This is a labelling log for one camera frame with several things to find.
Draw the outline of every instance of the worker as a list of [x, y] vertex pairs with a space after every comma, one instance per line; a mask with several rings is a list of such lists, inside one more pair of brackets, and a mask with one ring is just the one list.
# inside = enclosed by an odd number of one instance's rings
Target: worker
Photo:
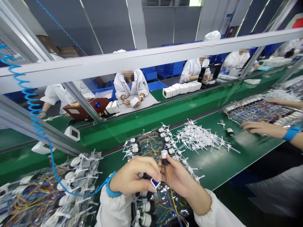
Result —
[[[62, 57], [51, 54], [51, 56], [56, 61], [63, 60]], [[85, 98], [94, 98], [95, 95], [88, 89], [88, 87], [84, 84], [82, 80], [73, 81], [77, 89], [82, 93]], [[70, 115], [66, 113], [63, 109], [66, 105], [70, 104], [75, 98], [62, 86], [62, 84], [54, 84], [46, 87], [45, 96], [40, 99], [44, 101], [42, 112], [39, 114], [38, 118], [44, 118], [46, 116], [46, 112], [50, 109], [52, 105], [55, 105], [57, 101], [61, 101], [59, 114], [66, 114], [66, 117]]]
[[[220, 38], [220, 32], [213, 31], [204, 36], [204, 41], [219, 40]], [[207, 59], [207, 56], [188, 60], [183, 68], [179, 83], [182, 84], [197, 80], [201, 72], [201, 67], [206, 67], [208, 65], [209, 60]], [[211, 80], [211, 71], [209, 68], [206, 69], [203, 80]]]
[[[125, 52], [125, 50], [118, 50], [114, 53], [117, 52]], [[140, 69], [117, 73], [114, 80], [114, 86], [116, 90], [116, 98], [124, 101], [124, 104], [128, 106], [130, 105], [129, 96], [139, 96], [139, 101], [135, 104], [135, 106], [138, 106], [149, 93], [147, 82]]]
[[[303, 109], [302, 102], [280, 99], [266, 101]], [[266, 134], [290, 143], [283, 143], [281, 147], [284, 149], [274, 149], [250, 169], [254, 175], [264, 179], [246, 185], [256, 195], [251, 201], [266, 213], [302, 218], [303, 132], [296, 130], [296, 133], [289, 134], [287, 128], [265, 122], [244, 122], [240, 126], [252, 134]]]
[[[229, 55], [227, 55], [225, 61], [223, 62], [222, 69], [231, 68], [243, 68], [244, 64], [250, 57], [249, 54], [250, 49], [241, 49], [239, 51], [233, 51]], [[260, 67], [257, 61], [254, 63], [253, 70], [257, 70]]]
[[155, 192], [150, 180], [139, 178], [139, 173], [147, 173], [157, 182], [163, 181], [184, 197], [194, 211], [195, 221], [203, 227], [239, 227], [241, 221], [216, 197], [197, 183], [177, 160], [166, 156], [168, 166], [157, 164], [152, 157], [137, 156], [126, 163], [101, 190], [100, 207], [95, 227], [130, 227], [132, 194], [142, 191]]

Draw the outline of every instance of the black screen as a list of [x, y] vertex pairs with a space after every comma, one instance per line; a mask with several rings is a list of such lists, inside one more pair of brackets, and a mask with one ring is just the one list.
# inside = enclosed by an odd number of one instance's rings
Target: black screen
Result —
[[43, 147], [50, 149], [49, 145], [47, 145], [47, 144], [44, 144]]
[[72, 130], [72, 136], [78, 137], [78, 133], [76, 131]]

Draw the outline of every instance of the blue coiled cord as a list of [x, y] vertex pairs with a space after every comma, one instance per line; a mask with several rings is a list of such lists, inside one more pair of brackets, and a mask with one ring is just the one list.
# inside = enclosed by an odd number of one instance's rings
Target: blue coiled cord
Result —
[[[0, 49], [6, 49], [6, 48], [7, 48], [7, 46], [0, 45]], [[31, 114], [31, 120], [32, 120], [31, 125], [34, 128], [35, 134], [37, 135], [37, 139], [44, 139], [44, 140], [46, 140], [47, 143], [48, 143], [48, 145], [49, 145], [49, 147], [50, 147], [51, 166], [52, 166], [54, 175], [55, 175], [57, 181], [59, 182], [59, 184], [61, 185], [61, 187], [67, 193], [69, 193], [69, 194], [71, 194], [73, 196], [86, 197], [86, 196], [93, 196], [93, 195], [97, 194], [102, 189], [102, 187], [107, 183], [107, 181], [108, 181], [109, 178], [107, 178], [103, 182], [103, 184], [95, 192], [90, 193], [90, 194], [86, 194], [86, 195], [79, 195], [79, 194], [76, 194], [76, 193], [69, 192], [68, 189], [61, 183], [61, 180], [60, 180], [60, 178], [59, 178], [59, 176], [57, 174], [56, 167], [55, 167], [53, 147], [51, 145], [51, 141], [46, 136], [46, 133], [44, 132], [44, 128], [39, 124], [39, 121], [41, 121], [41, 119], [37, 118], [37, 116], [39, 116], [40, 113], [45, 113], [45, 111], [41, 111], [39, 109], [35, 109], [34, 108], [36, 106], [39, 106], [39, 104], [34, 104], [32, 102], [38, 101], [38, 99], [31, 98], [30, 96], [35, 96], [36, 94], [35, 93], [28, 93], [27, 92], [28, 89], [34, 89], [34, 88], [24, 86], [25, 83], [30, 83], [30, 81], [22, 80], [22, 79], [19, 78], [20, 76], [25, 76], [26, 74], [25, 73], [17, 73], [17, 72], [13, 71], [16, 68], [21, 68], [21, 66], [20, 65], [15, 65], [15, 64], [10, 63], [10, 62], [7, 61], [7, 60], [14, 61], [14, 57], [11, 56], [11, 55], [5, 54], [5, 53], [1, 53], [1, 52], [0, 52], [0, 55], [4, 56], [4, 57], [1, 58], [1, 62], [3, 62], [4, 64], [9, 65], [9, 71], [12, 74], [14, 74], [14, 79], [17, 80], [18, 81], [18, 85], [21, 88], [23, 88], [22, 93], [25, 94], [25, 99], [27, 99], [27, 103], [29, 105], [28, 108], [29, 108], [30, 114]]]
[[74, 41], [74, 39], [67, 33], [67, 31], [59, 24], [59, 22], [51, 15], [51, 13], [44, 7], [44, 5], [42, 5], [41, 2], [39, 2], [39, 0], [36, 0], [36, 2], [42, 7], [42, 9], [44, 9], [44, 11], [50, 16], [50, 18], [53, 19], [53, 21], [55, 21], [55, 23], [63, 30], [64, 33], [67, 34], [67, 36], [76, 44], [77, 47], [79, 47], [79, 49], [86, 55], [87, 53], [77, 44], [76, 41]]

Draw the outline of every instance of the white lab coat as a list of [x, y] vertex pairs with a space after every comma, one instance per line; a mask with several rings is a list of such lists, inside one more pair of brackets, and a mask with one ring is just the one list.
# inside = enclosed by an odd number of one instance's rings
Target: white lab coat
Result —
[[116, 98], [118, 100], [121, 100], [122, 95], [129, 97], [132, 95], [145, 94], [145, 96], [147, 96], [149, 93], [147, 82], [143, 72], [140, 69], [134, 70], [134, 81], [132, 82], [131, 90], [129, 89], [125, 78], [121, 73], [116, 74], [114, 86], [116, 89]]
[[283, 43], [274, 53], [274, 55], [285, 56], [291, 49], [300, 49], [303, 44], [303, 39], [293, 39]]
[[[73, 81], [77, 89], [81, 91], [85, 98], [94, 98], [95, 95], [88, 89], [82, 80]], [[62, 84], [54, 84], [47, 86], [45, 90], [45, 96], [40, 99], [41, 101], [47, 102], [51, 105], [55, 105], [57, 101], [61, 101], [60, 114], [65, 114], [66, 111], [63, 107], [74, 101], [75, 98], [62, 86]]]
[[[206, 67], [208, 65], [209, 65], [209, 60], [205, 59], [202, 62], [202, 67]], [[200, 58], [195, 58], [195, 59], [188, 60], [185, 63], [185, 66], [183, 68], [179, 83], [182, 84], [182, 83], [185, 83], [185, 82], [189, 82], [189, 77], [190, 76], [197, 76], [197, 75], [200, 74], [200, 72], [201, 72]], [[209, 68], [206, 69], [204, 75], [208, 76], [210, 74], [211, 74], [210, 69]]]
[[[194, 212], [195, 222], [203, 227], [245, 227], [242, 222], [223, 204], [216, 195], [205, 189], [211, 197], [211, 210], [199, 216]], [[131, 195], [122, 194], [111, 198], [106, 192], [106, 186], [101, 190], [100, 207], [96, 216], [95, 227], [130, 227], [131, 226]]]
[[225, 61], [223, 62], [222, 69], [227, 69], [228, 66], [232, 66], [232, 68], [242, 68], [249, 57], [249, 53], [243, 53], [240, 55], [239, 51], [233, 51], [227, 55]]

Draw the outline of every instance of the white device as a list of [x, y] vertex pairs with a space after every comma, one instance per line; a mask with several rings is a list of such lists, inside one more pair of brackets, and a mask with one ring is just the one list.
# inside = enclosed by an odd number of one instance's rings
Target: white device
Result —
[[252, 84], [252, 85], [259, 84], [260, 81], [261, 81], [260, 79], [247, 79], [247, 80], [244, 80], [245, 83]]
[[233, 76], [233, 77], [237, 77], [238, 75], [239, 75], [239, 71], [240, 71], [241, 69], [236, 69], [236, 68], [233, 68], [233, 69], [231, 69], [230, 70], [230, 72], [229, 72], [229, 76]]
[[78, 142], [80, 140], [80, 131], [78, 129], [74, 128], [73, 126], [67, 127], [64, 134], [76, 142]]
[[175, 89], [174, 87], [169, 87], [169, 90], [171, 90], [171, 96], [172, 97], [177, 95], [177, 89]]
[[208, 85], [208, 84], [214, 84], [216, 81], [215, 80], [206, 80], [203, 81], [204, 84]]
[[200, 82], [194, 80], [194, 81], [192, 81], [192, 83], [196, 84], [196, 90], [201, 89], [202, 84]]
[[113, 111], [112, 109], [112, 105], [113, 105], [113, 102], [110, 101], [109, 104], [107, 105], [106, 107], [106, 111], [109, 113], [109, 114], [114, 114], [115, 112]]
[[139, 99], [138, 99], [137, 97], [134, 97], [134, 98], [130, 101], [131, 107], [134, 107], [134, 105], [136, 105], [137, 102], [139, 102]]
[[187, 86], [189, 86], [189, 92], [195, 91], [196, 85], [194, 83], [187, 83]]
[[172, 93], [171, 91], [169, 90], [169, 88], [163, 88], [162, 90], [162, 94], [165, 98], [170, 98]]
[[187, 84], [183, 84], [183, 87], [184, 87], [184, 94], [190, 91], [190, 87]]
[[51, 149], [48, 144], [45, 144], [40, 141], [32, 148], [32, 151], [38, 154], [49, 154], [51, 152]]
[[120, 112], [120, 106], [118, 105], [117, 101], [115, 100], [111, 106], [112, 110], [115, 112], [115, 113], [118, 113]]
[[180, 94], [180, 84], [174, 84], [172, 87], [176, 89], [176, 95]]

